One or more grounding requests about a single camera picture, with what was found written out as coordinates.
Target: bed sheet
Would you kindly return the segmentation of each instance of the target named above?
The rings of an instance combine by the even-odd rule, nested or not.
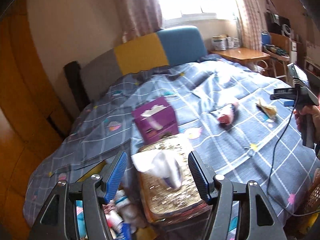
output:
[[[198,63],[125,75],[99,101],[82,111],[70,136],[31,175],[23,207],[28,224],[34,223],[58,180],[75,182],[100,161],[111,162],[120,150],[128,155],[135,154],[143,146],[143,140],[131,112],[159,96],[165,96],[175,109],[180,133],[188,135],[204,163],[231,181],[256,180],[265,191],[273,147],[292,111],[283,106],[283,100],[270,101],[269,96],[274,88],[286,86],[278,79],[254,73],[215,54],[201,58]],[[232,97],[239,99],[235,120],[230,126],[221,126],[216,117]],[[277,107],[274,122],[256,107],[257,97]],[[313,150],[302,146],[293,118],[276,149],[270,194],[294,212],[317,167],[319,161]],[[136,171],[130,159],[123,184],[138,202]],[[272,198],[269,200],[284,225],[290,215]],[[237,208],[235,202],[233,223]],[[168,234],[199,239],[205,216],[194,220],[192,226],[170,227]],[[235,229],[231,230],[229,238],[234,233]]]

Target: cord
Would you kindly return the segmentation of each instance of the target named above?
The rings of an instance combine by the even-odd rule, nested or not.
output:
[[[275,147],[273,148],[273,154],[272,154],[272,165],[271,165],[271,170],[270,170],[270,174],[269,174],[269,180],[268,180],[268,184],[267,184],[267,194],[279,205],[281,206],[285,211],[287,211],[290,215],[294,216],[294,217],[304,217],[304,216],[308,216],[308,215],[312,215],[312,214],[315,214],[315,213],[319,213],[320,211],[314,211],[314,212],[310,212],[310,213],[307,213],[307,214],[302,214],[302,215],[297,215],[297,214],[294,214],[294,213],[291,213],[290,211],[287,210],[287,208],[285,208],[281,203],[279,203],[279,201],[277,201],[273,196],[271,196],[268,192],[268,189],[269,189],[269,185],[270,185],[270,181],[271,181],[271,175],[272,175],[272,170],[273,170],[273,166],[274,166],[274,162],[275,162],[275,154],[276,154],[276,147],[277,147],[277,144],[278,142],[281,140],[283,134],[285,133],[285,131],[287,130],[289,124],[290,124],[290,120],[291,120],[291,117],[293,115],[293,111],[295,110],[296,106],[297,106],[297,101],[298,101],[298,93],[297,93],[297,98],[296,98],[296,101],[294,103],[294,106],[293,106],[293,110],[291,112],[291,115],[290,115],[290,118],[289,118],[289,121],[287,123],[287,126],[284,128],[284,131],[282,132],[282,134],[280,135],[279,139],[277,140],[276,144],[275,144]]]

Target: wooden table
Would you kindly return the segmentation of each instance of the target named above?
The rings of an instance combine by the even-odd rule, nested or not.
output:
[[[218,54],[227,60],[240,63],[241,65],[270,58],[270,55],[267,53],[247,48],[227,49],[223,51],[213,50],[210,53]]]

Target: metal screw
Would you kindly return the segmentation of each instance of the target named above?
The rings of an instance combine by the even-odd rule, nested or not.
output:
[[[66,184],[66,181],[65,180],[59,180],[58,181],[58,186],[59,187],[62,187],[62,186],[64,186]]]
[[[249,185],[250,185],[250,186],[257,186],[258,183],[257,183],[256,181],[254,181],[254,180],[250,180],[250,181],[249,181]]]
[[[91,179],[93,179],[93,180],[98,180],[98,179],[100,179],[100,175],[99,175],[99,174],[93,174],[93,175],[91,176]]]
[[[224,176],[223,176],[222,174],[217,174],[217,175],[215,176],[215,178],[216,178],[217,180],[224,180]]]

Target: bed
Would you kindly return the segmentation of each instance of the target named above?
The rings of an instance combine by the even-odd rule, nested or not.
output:
[[[188,135],[204,163],[232,181],[253,179],[266,190],[273,147],[292,111],[284,107],[283,100],[270,101],[269,97],[274,88],[288,85],[219,55],[207,55],[194,26],[150,35],[108,51],[82,69],[76,62],[67,65],[66,76],[82,112],[71,134],[30,177],[23,208],[29,225],[58,180],[75,182],[101,161],[112,161],[120,150],[135,154],[143,141],[131,112],[159,96],[166,97],[175,109],[180,133]],[[236,118],[232,125],[221,126],[216,117],[231,97],[239,99]],[[274,122],[256,107],[258,97],[277,107]],[[317,167],[314,151],[302,146],[291,120],[277,146],[269,188],[269,200],[283,225],[290,215],[274,199],[294,212]],[[136,171],[130,159],[123,184],[139,202]],[[183,239],[198,239],[206,215],[172,225],[167,232],[173,238],[179,234]],[[232,224],[236,225],[236,220],[234,202],[229,238],[234,237]]]

